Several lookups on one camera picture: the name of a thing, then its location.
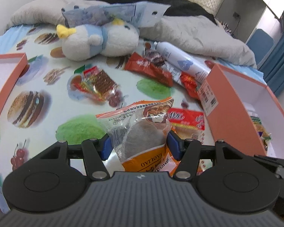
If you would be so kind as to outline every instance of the plush toy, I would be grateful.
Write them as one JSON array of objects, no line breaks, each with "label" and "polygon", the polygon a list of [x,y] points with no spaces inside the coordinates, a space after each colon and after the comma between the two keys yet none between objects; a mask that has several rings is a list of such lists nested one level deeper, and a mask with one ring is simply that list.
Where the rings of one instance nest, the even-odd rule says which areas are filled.
[{"label": "plush toy", "polygon": [[57,25],[63,54],[74,61],[87,60],[97,54],[117,57],[131,54],[139,42],[139,31],[120,19],[103,26],[81,25],[67,28]]}]

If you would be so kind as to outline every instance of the black circular disc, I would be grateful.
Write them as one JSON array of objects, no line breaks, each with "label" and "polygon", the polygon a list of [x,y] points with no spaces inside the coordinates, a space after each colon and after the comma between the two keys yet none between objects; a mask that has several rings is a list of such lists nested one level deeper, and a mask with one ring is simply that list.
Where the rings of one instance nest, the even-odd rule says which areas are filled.
[{"label": "black circular disc", "polygon": [[85,177],[66,163],[37,160],[8,175],[3,194],[14,208],[50,212],[77,201],[86,188]]},{"label": "black circular disc", "polygon": [[253,213],[272,208],[280,184],[256,162],[229,160],[204,171],[197,182],[201,196],[212,206],[232,213]]}]

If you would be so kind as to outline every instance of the duck beak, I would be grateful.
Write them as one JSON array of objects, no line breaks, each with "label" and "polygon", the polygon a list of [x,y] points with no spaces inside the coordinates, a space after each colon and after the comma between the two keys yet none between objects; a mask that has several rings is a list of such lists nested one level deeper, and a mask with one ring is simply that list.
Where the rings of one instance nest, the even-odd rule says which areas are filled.
[{"label": "duck beak", "polygon": [[67,28],[64,25],[57,25],[57,35],[61,38],[67,38],[68,36],[76,33],[76,28]]},{"label": "duck beak", "polygon": [[117,19],[115,18],[113,21],[112,21],[112,24],[113,25],[118,25],[118,26],[123,26],[125,24],[125,22],[121,19]]}]

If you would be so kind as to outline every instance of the black cable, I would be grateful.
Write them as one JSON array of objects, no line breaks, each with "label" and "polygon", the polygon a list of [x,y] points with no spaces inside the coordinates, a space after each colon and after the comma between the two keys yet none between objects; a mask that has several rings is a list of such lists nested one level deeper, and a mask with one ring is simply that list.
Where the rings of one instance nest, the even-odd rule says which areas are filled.
[{"label": "black cable", "polygon": [[239,16],[239,21],[238,21],[238,24],[237,24],[235,30],[233,31],[233,35],[235,35],[235,31],[238,29],[238,26],[239,26],[239,24],[240,24],[240,21],[241,21],[241,16]]}]

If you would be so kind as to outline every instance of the gray blanket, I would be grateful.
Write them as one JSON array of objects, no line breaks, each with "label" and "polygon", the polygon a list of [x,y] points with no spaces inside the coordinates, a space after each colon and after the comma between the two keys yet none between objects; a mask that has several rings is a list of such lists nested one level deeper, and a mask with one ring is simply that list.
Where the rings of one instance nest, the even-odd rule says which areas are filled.
[{"label": "gray blanket", "polygon": [[[21,24],[64,24],[61,9],[73,5],[89,7],[107,3],[93,0],[35,0],[18,9],[8,28]],[[256,68],[254,53],[204,16],[163,16],[154,27],[140,28],[142,38],[166,41],[192,54],[220,57],[235,65]]]}]

